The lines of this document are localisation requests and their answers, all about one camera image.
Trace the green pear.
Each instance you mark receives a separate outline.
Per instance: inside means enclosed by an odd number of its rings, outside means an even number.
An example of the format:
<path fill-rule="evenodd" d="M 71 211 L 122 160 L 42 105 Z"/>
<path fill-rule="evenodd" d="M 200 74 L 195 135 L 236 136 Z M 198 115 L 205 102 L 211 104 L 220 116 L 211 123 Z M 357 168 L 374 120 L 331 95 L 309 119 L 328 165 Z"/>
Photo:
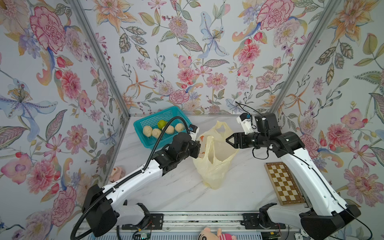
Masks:
<path fill-rule="evenodd" d="M 166 126 L 167 123 L 168 123 L 168 122 L 165 121 L 165 120 L 160 120 L 160 121 L 158 122 L 158 124 L 157 124 L 158 129 L 162 130 L 162 129 Z"/>

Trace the yellow plastic bag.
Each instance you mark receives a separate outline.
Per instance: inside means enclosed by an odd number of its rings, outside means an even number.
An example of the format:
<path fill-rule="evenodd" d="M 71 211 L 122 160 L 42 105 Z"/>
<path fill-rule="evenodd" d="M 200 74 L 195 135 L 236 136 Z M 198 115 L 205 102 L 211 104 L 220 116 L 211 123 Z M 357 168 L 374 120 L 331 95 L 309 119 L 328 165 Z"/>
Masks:
<path fill-rule="evenodd" d="M 213 190 L 219 189 L 239 150 L 226 142 L 234 132 L 225 122 L 218 121 L 210 130 L 202 133 L 198 140 L 201 148 L 193 160 L 203 184 Z"/>

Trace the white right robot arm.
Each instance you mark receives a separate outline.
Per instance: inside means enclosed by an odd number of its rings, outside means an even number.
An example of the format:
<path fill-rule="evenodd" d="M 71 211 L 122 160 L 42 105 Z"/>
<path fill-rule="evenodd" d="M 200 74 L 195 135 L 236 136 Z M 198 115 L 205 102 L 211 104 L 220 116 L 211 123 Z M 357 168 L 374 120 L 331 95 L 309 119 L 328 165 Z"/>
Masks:
<path fill-rule="evenodd" d="M 314 240 L 324 240 L 361 215 L 357 206 L 349 205 L 333 190 L 295 133 L 274 136 L 234 133 L 226 138 L 226 142 L 235 149 L 267 148 L 275 153 L 308 198 L 310 206 L 307 208 L 266 205 L 266 218 L 270 222 L 301 228 Z"/>

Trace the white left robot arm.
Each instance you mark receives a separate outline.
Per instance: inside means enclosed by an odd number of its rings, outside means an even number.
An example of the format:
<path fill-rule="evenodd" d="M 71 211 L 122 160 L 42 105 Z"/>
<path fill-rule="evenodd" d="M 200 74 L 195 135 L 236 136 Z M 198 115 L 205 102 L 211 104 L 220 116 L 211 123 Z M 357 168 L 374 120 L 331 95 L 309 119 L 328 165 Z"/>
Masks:
<path fill-rule="evenodd" d="M 148 209 L 141 203 L 125 206 L 128 196 L 174 170 L 188 157 L 196 159 L 200 147 L 197 133 L 178 133 L 171 144 L 155 152 L 149 163 L 142 168 L 102 188 L 89 188 L 83 214 L 75 224 L 70 238 L 80 240 L 89 234 L 100 237 L 117 225 L 147 224 L 150 216 Z"/>

